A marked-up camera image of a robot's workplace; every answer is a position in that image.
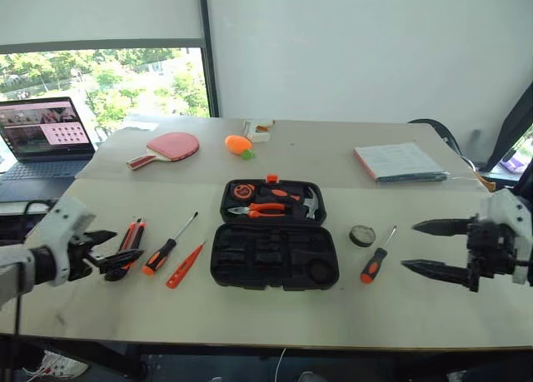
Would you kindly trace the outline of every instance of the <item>laptop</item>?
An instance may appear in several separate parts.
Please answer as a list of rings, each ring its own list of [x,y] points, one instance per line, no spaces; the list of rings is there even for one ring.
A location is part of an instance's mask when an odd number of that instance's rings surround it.
[[[94,154],[70,97],[0,102],[0,135],[17,158],[0,202],[58,198]]]

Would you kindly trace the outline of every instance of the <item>tape measure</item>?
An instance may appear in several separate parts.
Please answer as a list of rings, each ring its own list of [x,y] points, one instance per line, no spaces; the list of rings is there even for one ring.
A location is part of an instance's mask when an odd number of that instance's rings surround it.
[[[376,233],[369,226],[353,226],[349,236],[350,240],[360,247],[371,246],[376,240]]]
[[[239,184],[233,188],[232,194],[236,199],[245,201],[252,198],[255,190],[252,184]]]

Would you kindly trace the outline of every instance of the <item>orange ball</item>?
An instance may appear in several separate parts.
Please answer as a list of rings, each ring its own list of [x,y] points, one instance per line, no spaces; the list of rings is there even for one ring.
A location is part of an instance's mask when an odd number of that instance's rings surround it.
[[[244,136],[228,135],[226,136],[227,150],[236,155],[241,155],[246,150],[251,150],[253,144]]]

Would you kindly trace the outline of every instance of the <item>orange pliers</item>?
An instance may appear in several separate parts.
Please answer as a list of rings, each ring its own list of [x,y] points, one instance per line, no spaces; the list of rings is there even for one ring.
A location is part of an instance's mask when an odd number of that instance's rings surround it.
[[[248,214],[250,218],[283,217],[285,213],[262,213],[263,210],[285,211],[283,203],[251,203],[248,207],[232,207],[227,209],[232,214]]]

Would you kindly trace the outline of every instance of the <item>sneaker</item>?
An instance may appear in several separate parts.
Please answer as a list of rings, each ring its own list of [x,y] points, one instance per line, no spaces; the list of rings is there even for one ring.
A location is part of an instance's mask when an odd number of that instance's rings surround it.
[[[34,379],[51,376],[59,380],[73,380],[87,371],[88,368],[87,364],[44,350],[41,366],[35,371],[24,370],[24,372]]]
[[[313,374],[311,371],[303,372],[297,382],[327,382],[320,375]]]

